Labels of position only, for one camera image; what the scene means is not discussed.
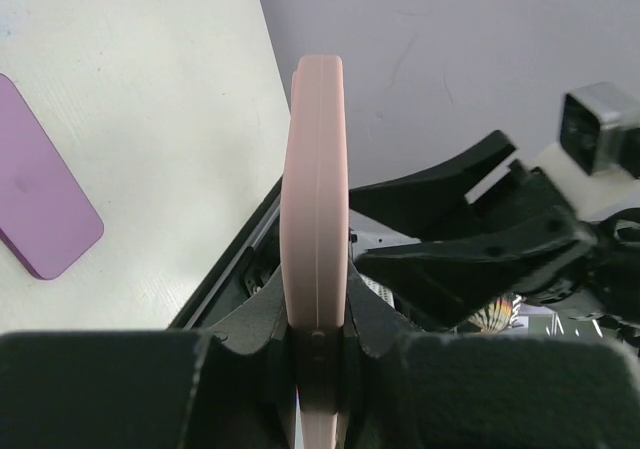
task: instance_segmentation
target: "white table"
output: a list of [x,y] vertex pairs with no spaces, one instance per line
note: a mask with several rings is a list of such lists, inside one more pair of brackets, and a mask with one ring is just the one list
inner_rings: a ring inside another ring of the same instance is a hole
[[259,0],[0,0],[0,72],[105,223],[53,281],[0,244],[0,332],[166,327],[282,172]]

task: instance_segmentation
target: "wall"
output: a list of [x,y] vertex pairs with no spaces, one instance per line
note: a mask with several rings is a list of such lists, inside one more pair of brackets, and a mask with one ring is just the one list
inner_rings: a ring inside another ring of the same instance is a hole
[[575,87],[611,80],[640,96],[640,0],[261,2],[287,94],[302,55],[344,60],[352,186],[437,164],[494,129],[531,159]]

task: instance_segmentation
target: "purple block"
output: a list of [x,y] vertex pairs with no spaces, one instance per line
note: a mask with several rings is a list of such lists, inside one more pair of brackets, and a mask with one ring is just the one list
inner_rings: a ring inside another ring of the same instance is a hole
[[18,89],[0,74],[0,238],[31,274],[54,279],[103,232]]

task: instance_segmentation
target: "gray wall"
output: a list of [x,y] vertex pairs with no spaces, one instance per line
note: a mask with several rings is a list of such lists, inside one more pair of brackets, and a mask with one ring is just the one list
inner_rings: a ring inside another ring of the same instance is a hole
[[261,0],[287,94],[298,59],[345,65],[351,185],[437,164],[506,131],[531,159],[562,94],[640,96],[640,0]]

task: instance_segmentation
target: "pink object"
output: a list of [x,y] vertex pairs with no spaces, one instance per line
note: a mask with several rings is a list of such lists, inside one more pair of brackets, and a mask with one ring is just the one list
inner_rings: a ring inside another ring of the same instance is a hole
[[306,56],[292,84],[280,255],[307,449],[335,446],[348,189],[342,61],[337,56]]
[[35,277],[54,279],[103,231],[18,89],[0,74],[0,238]]

